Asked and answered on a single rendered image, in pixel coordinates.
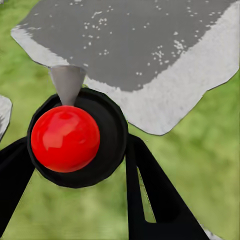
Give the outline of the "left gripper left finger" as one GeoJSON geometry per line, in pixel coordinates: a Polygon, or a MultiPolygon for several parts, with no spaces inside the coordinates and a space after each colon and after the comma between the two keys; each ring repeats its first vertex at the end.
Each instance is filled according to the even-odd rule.
{"type": "Polygon", "coordinates": [[[0,150],[0,240],[35,169],[27,136],[0,150]]]}

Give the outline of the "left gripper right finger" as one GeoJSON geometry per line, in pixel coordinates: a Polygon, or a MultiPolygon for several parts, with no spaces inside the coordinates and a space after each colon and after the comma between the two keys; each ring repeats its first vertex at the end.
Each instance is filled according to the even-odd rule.
{"type": "Polygon", "coordinates": [[[125,156],[129,240],[210,240],[144,140],[129,134],[125,156]],[[156,223],[145,220],[137,168],[156,223]]]}

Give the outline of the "pesticide atomizer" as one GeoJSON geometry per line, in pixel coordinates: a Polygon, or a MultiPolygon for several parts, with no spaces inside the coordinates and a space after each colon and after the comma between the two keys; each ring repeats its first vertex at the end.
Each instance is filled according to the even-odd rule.
{"type": "Polygon", "coordinates": [[[87,71],[59,64],[48,69],[56,94],[32,116],[27,150],[40,174],[67,188],[85,188],[109,178],[124,161],[127,120],[103,92],[83,86],[87,71]]]}

